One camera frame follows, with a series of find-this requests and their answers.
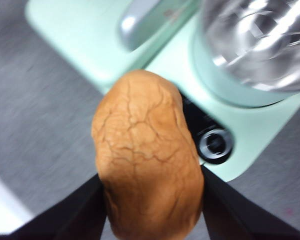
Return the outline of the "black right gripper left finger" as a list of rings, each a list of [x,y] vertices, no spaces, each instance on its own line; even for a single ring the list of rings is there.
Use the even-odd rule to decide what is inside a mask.
[[[12,233],[14,240],[99,240],[106,220],[96,174],[65,199]]]

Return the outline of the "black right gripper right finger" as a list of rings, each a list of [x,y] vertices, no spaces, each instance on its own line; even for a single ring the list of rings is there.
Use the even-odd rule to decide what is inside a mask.
[[[206,167],[202,213],[211,240],[300,240],[300,231],[248,200]]]

